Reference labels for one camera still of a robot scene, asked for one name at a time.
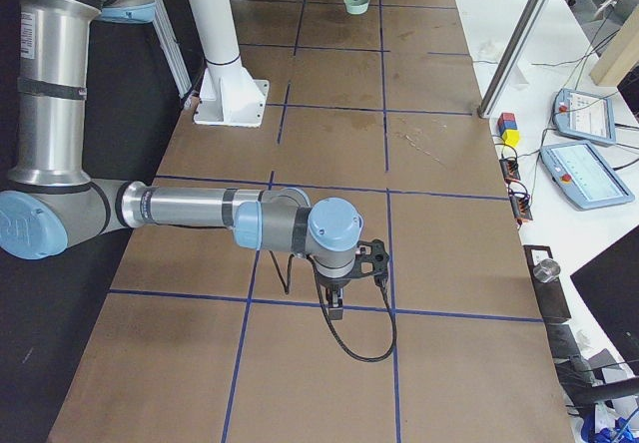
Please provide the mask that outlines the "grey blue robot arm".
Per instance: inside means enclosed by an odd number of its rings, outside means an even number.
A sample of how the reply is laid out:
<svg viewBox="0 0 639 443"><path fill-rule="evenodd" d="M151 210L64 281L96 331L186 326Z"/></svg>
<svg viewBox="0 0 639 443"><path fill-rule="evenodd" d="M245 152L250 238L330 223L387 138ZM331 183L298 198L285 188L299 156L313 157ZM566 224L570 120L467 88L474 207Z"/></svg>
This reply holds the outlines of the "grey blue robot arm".
<svg viewBox="0 0 639 443"><path fill-rule="evenodd" d="M84 165L94 177L167 184L265 181L294 111L296 52L253 47L252 68L274 83L259 129L213 129L179 115L169 68L148 25L95 23L89 45ZM1 333L31 345L90 331L110 286L239 297L252 262L221 230L117 230L42 260L1 257Z"/></svg>

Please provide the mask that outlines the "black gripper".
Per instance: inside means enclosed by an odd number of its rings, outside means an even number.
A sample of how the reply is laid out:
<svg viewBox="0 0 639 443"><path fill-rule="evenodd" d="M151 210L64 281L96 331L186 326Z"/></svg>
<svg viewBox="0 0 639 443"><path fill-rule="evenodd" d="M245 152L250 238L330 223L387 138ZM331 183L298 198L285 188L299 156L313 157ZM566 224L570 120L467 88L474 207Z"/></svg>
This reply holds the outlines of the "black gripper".
<svg viewBox="0 0 639 443"><path fill-rule="evenodd" d="M389 254L382 240L360 240L351 254L351 262L336 271L321 269L319 260L314 260L315 278L319 285L326 288L326 307L332 310L333 320L343 319L342 289L352 280L372 277L376 286L387 288Z"/></svg>

